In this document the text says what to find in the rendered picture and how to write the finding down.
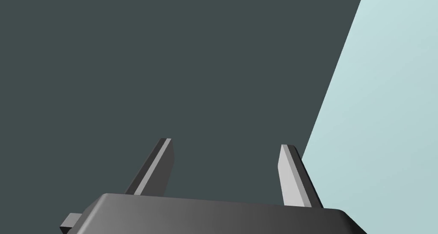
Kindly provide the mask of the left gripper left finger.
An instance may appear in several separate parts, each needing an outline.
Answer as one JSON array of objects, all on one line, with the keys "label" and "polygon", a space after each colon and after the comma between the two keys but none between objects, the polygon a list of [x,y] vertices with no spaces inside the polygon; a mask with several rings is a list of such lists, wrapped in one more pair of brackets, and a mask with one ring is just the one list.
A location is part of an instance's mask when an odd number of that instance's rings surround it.
[{"label": "left gripper left finger", "polygon": [[161,138],[136,174],[125,194],[164,196],[174,165],[174,146]]}]

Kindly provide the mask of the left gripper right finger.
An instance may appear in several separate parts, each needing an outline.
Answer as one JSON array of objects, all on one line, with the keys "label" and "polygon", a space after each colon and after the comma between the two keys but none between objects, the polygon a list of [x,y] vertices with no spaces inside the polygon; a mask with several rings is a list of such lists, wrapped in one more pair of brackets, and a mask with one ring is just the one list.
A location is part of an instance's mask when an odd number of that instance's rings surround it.
[{"label": "left gripper right finger", "polygon": [[295,146],[281,145],[278,175],[285,206],[323,208],[323,204]]}]

